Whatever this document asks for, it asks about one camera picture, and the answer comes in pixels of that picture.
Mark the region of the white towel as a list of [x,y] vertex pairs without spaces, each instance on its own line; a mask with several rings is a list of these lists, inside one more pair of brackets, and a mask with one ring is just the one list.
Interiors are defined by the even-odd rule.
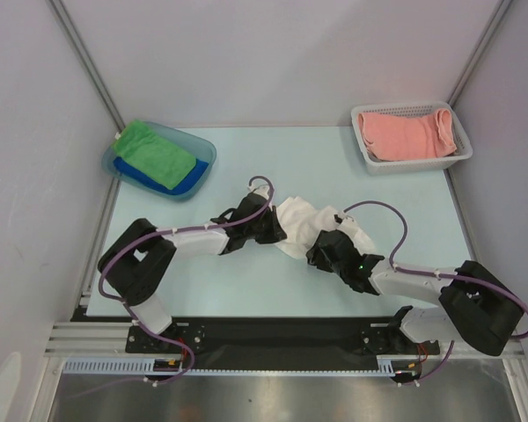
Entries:
[[332,206],[316,209],[303,198],[288,197],[276,208],[279,223],[287,234],[287,239],[275,246],[294,259],[306,259],[321,230],[337,229],[336,215],[345,214]]

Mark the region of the pink towel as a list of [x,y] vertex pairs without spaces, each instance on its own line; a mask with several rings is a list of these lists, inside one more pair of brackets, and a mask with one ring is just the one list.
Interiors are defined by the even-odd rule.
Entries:
[[381,161],[436,159],[457,150],[446,108],[421,117],[359,113],[356,121],[366,149]]

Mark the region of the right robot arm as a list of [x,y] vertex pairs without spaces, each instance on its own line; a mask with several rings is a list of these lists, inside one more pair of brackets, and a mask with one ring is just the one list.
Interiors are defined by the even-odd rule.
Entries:
[[388,345],[408,353],[428,340],[463,340],[475,350],[498,356],[523,317],[514,295],[484,266],[467,260],[451,273],[426,267],[405,269],[389,258],[361,253],[339,230],[319,233],[307,263],[335,273],[352,290],[371,295],[396,295],[433,305],[407,307],[387,332]]

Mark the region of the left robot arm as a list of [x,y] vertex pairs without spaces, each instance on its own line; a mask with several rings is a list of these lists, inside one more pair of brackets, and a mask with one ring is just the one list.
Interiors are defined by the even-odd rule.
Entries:
[[157,296],[158,287],[175,259],[201,255],[225,255],[257,244],[276,244],[287,238],[270,199],[249,193],[237,207],[222,212],[204,226],[172,229],[163,234],[149,220],[132,222],[98,262],[99,292],[107,283],[116,295],[110,297],[128,310],[146,329],[145,341],[158,352],[168,351],[176,341],[172,316]]

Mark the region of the blue towel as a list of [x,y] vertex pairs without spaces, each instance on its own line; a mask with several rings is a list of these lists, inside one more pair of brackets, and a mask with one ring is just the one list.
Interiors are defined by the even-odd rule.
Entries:
[[194,168],[173,189],[168,189],[165,186],[159,184],[154,179],[126,163],[120,157],[114,159],[114,167],[122,175],[130,177],[136,182],[139,182],[141,185],[146,186],[156,192],[167,195],[180,195],[187,193],[194,187],[194,185],[209,167],[209,164],[197,159]]

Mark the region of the white perforated plastic basket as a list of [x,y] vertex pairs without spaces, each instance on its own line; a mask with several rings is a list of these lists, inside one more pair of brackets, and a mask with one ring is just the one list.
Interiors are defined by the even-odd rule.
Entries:
[[[457,150],[442,158],[389,162],[375,158],[366,149],[356,121],[359,113],[382,113],[400,117],[421,117],[433,113],[438,108],[446,108],[452,114],[452,131]],[[460,124],[457,115],[451,107],[442,101],[421,101],[382,105],[359,105],[351,111],[352,125],[355,130],[357,144],[363,155],[366,168],[371,175],[385,175],[412,171],[444,170],[460,160],[466,160],[473,155],[473,149],[468,136]]]

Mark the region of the teal plastic tray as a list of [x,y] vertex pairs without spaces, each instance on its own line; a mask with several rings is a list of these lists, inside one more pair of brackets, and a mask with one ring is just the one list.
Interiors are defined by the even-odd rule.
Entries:
[[141,185],[139,182],[136,182],[132,178],[122,175],[114,167],[114,159],[117,158],[115,152],[111,147],[109,147],[101,160],[102,169],[113,176],[114,178],[119,179],[120,181],[126,182],[132,186],[138,187],[139,189],[144,190],[147,193],[152,193],[157,196],[167,198],[169,200],[183,201],[192,198],[197,192],[201,189],[204,182],[209,176],[209,173],[212,169],[214,162],[216,161],[216,148],[215,146],[198,136],[191,135],[177,129],[166,127],[164,125],[157,124],[155,122],[145,121],[144,124],[152,130],[155,134],[161,136],[168,142],[172,142],[177,146],[180,146],[188,153],[194,155],[196,159],[202,160],[209,164],[207,170],[203,173],[202,177],[197,181],[194,187],[187,193],[180,195],[167,195],[163,193],[156,192],[146,186]]

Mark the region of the green towel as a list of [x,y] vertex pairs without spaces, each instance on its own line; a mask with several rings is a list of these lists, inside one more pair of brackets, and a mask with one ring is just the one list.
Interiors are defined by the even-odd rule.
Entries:
[[197,165],[196,157],[154,132],[142,120],[133,120],[112,144],[115,155],[126,164],[172,190]]

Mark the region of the white rounded object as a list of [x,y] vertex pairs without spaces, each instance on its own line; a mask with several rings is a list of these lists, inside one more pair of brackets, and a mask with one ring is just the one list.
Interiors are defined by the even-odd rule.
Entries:
[[0,422],[8,420],[21,380],[22,354],[10,353],[0,366]]

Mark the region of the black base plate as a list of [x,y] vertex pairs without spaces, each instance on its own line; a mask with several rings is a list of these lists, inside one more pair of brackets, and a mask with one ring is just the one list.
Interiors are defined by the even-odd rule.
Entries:
[[286,362],[290,367],[349,367],[368,357],[437,356],[436,341],[416,344],[386,317],[208,317],[177,316],[160,338],[128,330],[128,354],[179,353],[189,346],[195,361]]

